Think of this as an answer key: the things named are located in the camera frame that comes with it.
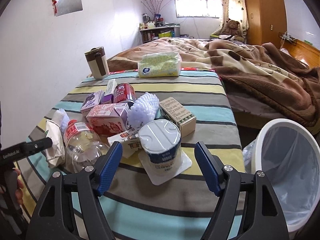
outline striped bedsheet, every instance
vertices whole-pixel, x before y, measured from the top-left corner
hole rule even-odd
[[[181,146],[192,160],[192,167],[174,179],[154,186],[141,166],[137,153],[122,158],[115,181],[100,198],[108,223],[118,239],[177,240],[200,239],[213,214],[218,198],[208,190],[194,157],[194,145],[204,141],[213,155],[224,164],[244,171],[239,134],[228,99],[217,74],[213,71],[184,69],[179,77],[139,78],[137,71],[112,73],[102,81],[85,79],[41,120],[28,137],[44,137],[46,119],[64,108],[70,119],[83,120],[80,113],[86,95],[105,90],[109,79],[130,83],[137,97],[154,93],[161,100],[173,97],[197,117],[196,131],[182,139]],[[24,211],[32,215],[44,185],[54,171],[49,169],[43,153],[17,162],[25,185]],[[230,237],[240,224],[244,196],[239,198]],[[77,194],[73,205],[80,236],[87,238]]]

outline fluffy blanket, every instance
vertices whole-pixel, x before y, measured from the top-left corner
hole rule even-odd
[[[138,68],[141,56],[175,51],[182,67],[214,69],[228,89],[240,89],[287,118],[312,127],[319,119],[320,68],[309,69],[273,44],[237,45],[230,41],[162,38],[108,60],[110,71]]]

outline purple box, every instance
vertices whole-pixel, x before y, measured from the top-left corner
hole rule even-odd
[[[85,101],[82,104],[82,107],[80,109],[80,112],[84,117],[87,117],[89,112],[94,106],[100,105],[103,95],[103,90],[100,90],[98,92],[91,93],[87,95]]]
[[[102,104],[112,104],[113,102],[113,94],[104,94],[101,98],[101,103]]]

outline bed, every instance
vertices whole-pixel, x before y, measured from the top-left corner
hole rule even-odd
[[[137,96],[145,91],[160,100],[174,97],[197,117],[196,131],[182,139],[182,149],[191,158],[192,167],[176,178],[154,186],[135,153],[122,158],[115,181],[100,203],[117,239],[199,240],[213,214],[218,198],[209,191],[193,153],[194,144],[204,141],[210,152],[225,164],[244,171],[241,143],[228,99],[218,75],[212,70],[183,69],[179,77],[139,78],[138,72],[121,71],[102,81],[87,78],[58,102],[32,131],[28,140],[44,137],[46,119],[64,108],[71,119],[84,120],[80,111],[90,92],[105,89],[108,80],[130,83]],[[30,217],[46,181],[56,170],[72,172],[69,161],[63,167],[49,169],[43,153],[17,162],[24,190],[24,211]],[[241,194],[230,236],[236,236],[243,211]],[[87,238],[77,195],[73,195],[80,236]]]
[[[136,69],[142,55],[179,52],[183,67],[213,69],[222,79],[238,126],[261,129],[289,118],[313,135],[320,131],[320,71],[273,44],[239,45],[224,40],[162,38],[108,60],[111,70]]]

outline cardboard box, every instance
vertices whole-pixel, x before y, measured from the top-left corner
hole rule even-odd
[[[87,95],[80,109],[80,112],[84,117],[86,117],[89,114],[89,112],[94,106],[101,104],[102,95],[103,90]]]
[[[185,137],[196,129],[196,116],[170,97],[159,103],[161,115],[178,126],[181,137]]]
[[[128,129],[128,110],[128,103],[98,105],[87,115],[87,120],[98,135],[110,137]]]
[[[108,137],[109,145],[120,142],[122,144],[122,156],[129,158],[137,150],[142,149],[138,132],[139,129],[131,128],[123,133]]]
[[[117,82],[115,78],[110,79],[108,81],[106,92],[104,93],[101,100],[102,104],[113,103],[113,91],[115,90],[116,86],[117,86]]]

